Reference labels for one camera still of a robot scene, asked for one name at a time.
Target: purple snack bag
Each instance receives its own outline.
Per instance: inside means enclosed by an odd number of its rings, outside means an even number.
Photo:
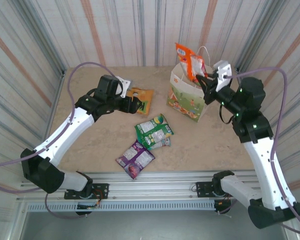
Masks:
[[[155,156],[152,155],[138,140],[115,161],[123,167],[127,174],[135,179]]]

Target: beige table surface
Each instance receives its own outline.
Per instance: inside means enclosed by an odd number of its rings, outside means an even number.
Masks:
[[[115,111],[104,115],[88,128],[64,155],[59,167],[68,171],[123,172],[115,161],[136,140],[136,124],[162,113],[174,131],[171,147],[152,150],[155,159],[143,170],[153,171],[208,171],[250,170],[253,164],[232,125],[219,118],[219,104],[208,106],[198,123],[166,105],[172,66],[165,67],[112,67],[115,75],[133,80],[133,86],[154,89],[148,116]],[[66,73],[51,132],[71,112]],[[99,67],[81,67],[71,80],[70,89],[75,101],[90,89],[96,88],[100,77],[107,74]],[[230,113],[223,111],[225,119]]]

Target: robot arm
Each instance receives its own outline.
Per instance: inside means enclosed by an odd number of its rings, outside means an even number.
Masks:
[[[219,61],[209,78],[197,75],[206,104],[217,100],[233,114],[232,126],[240,142],[244,145],[253,162],[261,191],[246,186],[231,171],[219,172],[213,176],[213,191],[221,196],[234,196],[247,209],[250,219],[257,228],[281,223],[294,218],[294,214],[284,201],[272,172],[270,152],[273,147],[273,132],[265,116],[260,112],[266,93],[261,80],[254,77],[242,79],[235,92],[229,87],[231,66],[227,61]],[[300,215],[300,203],[296,202],[283,176],[277,155],[273,159],[275,169],[285,195]]]
[[[47,193],[58,189],[74,190],[83,198],[92,192],[92,180],[79,172],[67,172],[58,169],[58,165],[76,139],[102,115],[119,110],[134,114],[141,105],[137,97],[126,96],[131,81],[120,77],[104,75],[98,87],[80,97],[75,104],[75,111],[70,122],[70,115],[59,128],[34,151],[25,149],[21,157],[45,149],[39,155],[22,162],[23,174],[26,179],[36,184]],[[70,122],[69,127],[51,146],[46,147]]]

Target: striped wall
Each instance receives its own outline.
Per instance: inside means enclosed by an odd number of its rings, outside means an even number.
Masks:
[[[247,69],[276,66],[287,73],[288,92],[277,155],[284,176],[300,201],[300,0],[282,2],[270,29],[250,56]],[[282,75],[268,71],[256,76],[264,80],[266,98],[262,111],[275,130],[282,100]]]
[[[61,76],[19,7],[16,1],[0,1],[0,163],[43,140]],[[6,188],[16,188],[23,179],[20,164],[0,168],[0,184]],[[0,239],[15,199],[0,191]]]
[[[175,42],[205,45],[212,63],[236,63],[267,13],[267,0],[27,0],[66,67],[171,66]]]

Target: snack bag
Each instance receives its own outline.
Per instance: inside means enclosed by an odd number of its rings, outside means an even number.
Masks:
[[[139,107],[139,109],[136,111],[138,114],[144,114],[148,115],[150,104],[152,100],[152,96],[154,94],[154,90],[142,90],[137,87],[131,88],[131,90],[128,90],[126,92],[126,95],[128,97],[137,97],[141,102],[142,105]]]
[[[147,149],[174,134],[163,114],[154,117],[150,121],[137,124],[134,128],[138,141]]]
[[[157,149],[157,148],[161,148],[161,147],[165,147],[165,146],[168,146],[168,147],[171,146],[170,137],[167,137],[167,138],[161,140],[160,142],[157,142],[155,145],[149,147],[148,150]]]
[[[129,176],[135,179],[155,157],[138,140],[115,161],[123,167]]]
[[[205,77],[208,76],[204,59],[200,55],[197,55],[195,52],[193,52],[191,49],[179,43],[175,43],[175,49],[184,74],[190,81],[200,86],[196,75],[199,74]]]

